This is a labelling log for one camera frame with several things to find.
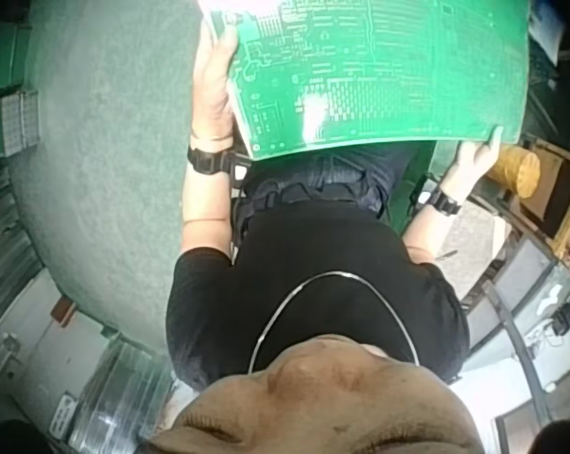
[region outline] watch strap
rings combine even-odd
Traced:
[[[439,186],[432,192],[427,203],[445,216],[456,215],[461,210],[461,205],[455,199],[444,194]]]
[[[188,147],[188,161],[196,172],[202,175],[215,175],[219,172],[232,173],[234,153],[224,149],[219,153],[209,153]]]

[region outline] fingers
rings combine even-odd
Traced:
[[[496,150],[496,152],[498,153],[499,150],[501,149],[501,140],[502,139],[503,139],[503,127],[502,126],[494,127],[494,130],[492,130],[491,140],[489,142],[489,147],[492,150]]]
[[[457,150],[457,163],[460,166],[470,166],[474,162],[477,144],[470,141],[461,142]]]
[[[236,27],[226,26],[221,38],[214,45],[211,58],[205,68],[205,75],[211,79],[226,77],[237,48],[238,31]]]
[[[200,76],[207,66],[209,59],[211,58],[211,51],[213,50],[213,36],[211,35],[211,29],[206,21],[203,19],[200,21],[200,37],[199,37],[199,49],[197,50],[197,59],[194,63],[194,77],[195,79]]]

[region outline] person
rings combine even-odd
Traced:
[[[233,146],[227,82],[237,46],[234,27],[214,42],[201,26],[181,256],[166,314],[174,369],[200,396],[144,449],[481,451],[469,412],[445,384],[467,355],[468,326],[435,257],[496,161],[502,129],[489,145],[460,145],[402,238],[380,217],[412,144],[257,163],[232,204],[223,163]]]

